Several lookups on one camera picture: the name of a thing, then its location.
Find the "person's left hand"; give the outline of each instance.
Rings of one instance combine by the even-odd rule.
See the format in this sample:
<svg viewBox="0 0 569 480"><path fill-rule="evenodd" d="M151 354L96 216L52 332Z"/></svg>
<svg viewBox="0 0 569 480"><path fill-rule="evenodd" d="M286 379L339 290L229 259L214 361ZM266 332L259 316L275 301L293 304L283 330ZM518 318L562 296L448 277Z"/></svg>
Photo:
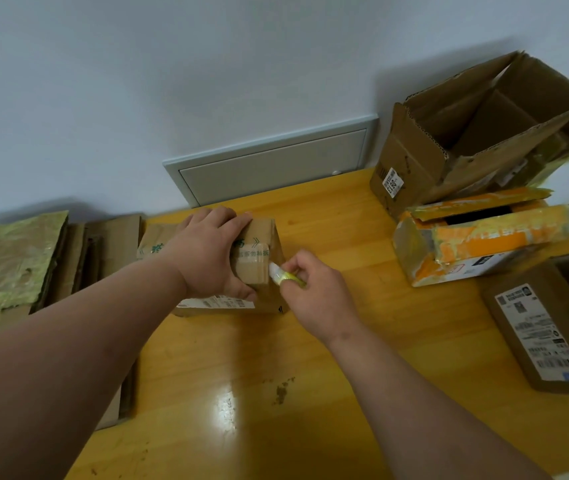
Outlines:
<svg viewBox="0 0 569 480"><path fill-rule="evenodd" d="M200 209L178 225L157 257L180 272L187 298L223 294L256 300L256 291L233 274L229 261L233 241L251 219L248 212L237 216L232 209L216 207Z"/></svg>

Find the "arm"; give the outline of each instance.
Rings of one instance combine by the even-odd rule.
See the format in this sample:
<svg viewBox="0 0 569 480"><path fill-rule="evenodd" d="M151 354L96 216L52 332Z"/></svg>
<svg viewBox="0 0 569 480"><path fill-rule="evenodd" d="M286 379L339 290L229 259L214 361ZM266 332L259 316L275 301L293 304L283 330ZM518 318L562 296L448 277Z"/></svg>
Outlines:
<svg viewBox="0 0 569 480"><path fill-rule="evenodd" d="M281 293L336 358L397 478L550 478L360 322L339 271L308 251L283 268L301 270L307 287L288 280Z"/></svg>
<svg viewBox="0 0 569 480"><path fill-rule="evenodd" d="M229 252L251 217L202 209L163 251L0 331L0 477L63 478L152 332L183 299L255 299Z"/></svg>

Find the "wood grain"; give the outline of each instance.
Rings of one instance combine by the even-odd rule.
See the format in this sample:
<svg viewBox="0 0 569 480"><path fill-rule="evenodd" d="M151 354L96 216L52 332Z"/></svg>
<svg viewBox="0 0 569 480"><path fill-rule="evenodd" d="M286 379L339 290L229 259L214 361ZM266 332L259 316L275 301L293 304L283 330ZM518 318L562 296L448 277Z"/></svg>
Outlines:
<svg viewBox="0 0 569 480"><path fill-rule="evenodd" d="M362 319L448 395L552 474L569 470L569 395L532 390L474 279L413 289L362 170L232 200L274 217L284 254L340 269ZM184 210L153 217L176 223ZM547 250L568 252L569 242ZM96 432L70 479L385 478L352 390L289 312L170 315L140 359L136 416Z"/></svg>

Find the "orange box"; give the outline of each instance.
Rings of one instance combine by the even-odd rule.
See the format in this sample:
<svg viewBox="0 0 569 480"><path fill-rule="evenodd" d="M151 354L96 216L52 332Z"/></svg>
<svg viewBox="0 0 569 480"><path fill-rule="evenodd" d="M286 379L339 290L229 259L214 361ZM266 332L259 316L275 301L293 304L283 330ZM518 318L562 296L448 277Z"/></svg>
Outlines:
<svg viewBox="0 0 569 480"><path fill-rule="evenodd" d="M412 286L504 270L525 251L569 236L569 206L519 188L407 209L393 247Z"/></svg>

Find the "person's right arm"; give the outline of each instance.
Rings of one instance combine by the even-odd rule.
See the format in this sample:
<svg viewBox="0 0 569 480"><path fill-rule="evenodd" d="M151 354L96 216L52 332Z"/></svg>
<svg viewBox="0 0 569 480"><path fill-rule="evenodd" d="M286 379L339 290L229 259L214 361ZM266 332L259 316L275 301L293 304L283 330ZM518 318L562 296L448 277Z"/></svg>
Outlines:
<svg viewBox="0 0 569 480"><path fill-rule="evenodd" d="M307 282L285 280L283 298L336 358L396 478L551 478L369 330L339 271L309 251L283 269Z"/></svg>

